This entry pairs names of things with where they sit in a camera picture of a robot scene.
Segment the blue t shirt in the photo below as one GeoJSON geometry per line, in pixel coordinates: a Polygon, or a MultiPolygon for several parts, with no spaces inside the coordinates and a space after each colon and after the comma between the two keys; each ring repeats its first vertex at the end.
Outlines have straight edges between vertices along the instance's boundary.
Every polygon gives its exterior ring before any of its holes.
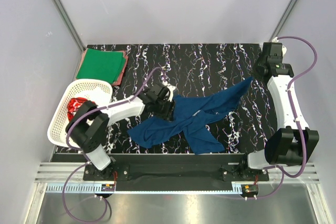
{"type": "Polygon", "coordinates": [[[173,121],[152,116],[128,130],[131,140],[144,148],[168,141],[183,132],[194,154],[218,153],[223,145],[207,130],[206,125],[222,120],[237,109],[241,97],[248,91],[253,77],[207,97],[174,97],[173,121]]]}

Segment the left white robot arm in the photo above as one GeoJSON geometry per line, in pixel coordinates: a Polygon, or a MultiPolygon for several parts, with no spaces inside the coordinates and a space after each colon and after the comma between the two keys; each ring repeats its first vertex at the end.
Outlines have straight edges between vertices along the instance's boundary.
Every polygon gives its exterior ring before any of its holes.
{"type": "Polygon", "coordinates": [[[176,87],[165,82],[101,107],[90,100],[86,101],[66,126],[66,141],[71,139],[95,167],[95,174],[107,180],[113,175],[112,160],[102,146],[107,127],[144,112],[168,122],[173,121],[175,92],[176,87]]]}

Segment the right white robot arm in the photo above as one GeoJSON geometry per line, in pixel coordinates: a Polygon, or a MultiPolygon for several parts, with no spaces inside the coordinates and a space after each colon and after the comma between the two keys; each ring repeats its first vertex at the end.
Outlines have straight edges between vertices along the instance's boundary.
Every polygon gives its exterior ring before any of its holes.
{"type": "Polygon", "coordinates": [[[266,84],[276,111],[278,130],[262,151],[250,153],[238,167],[239,176],[250,180],[258,169],[275,165],[306,164],[318,141],[319,133],[310,129],[301,113],[295,92],[292,66],[283,62],[286,48],[281,43],[265,42],[254,71],[266,84]]]}

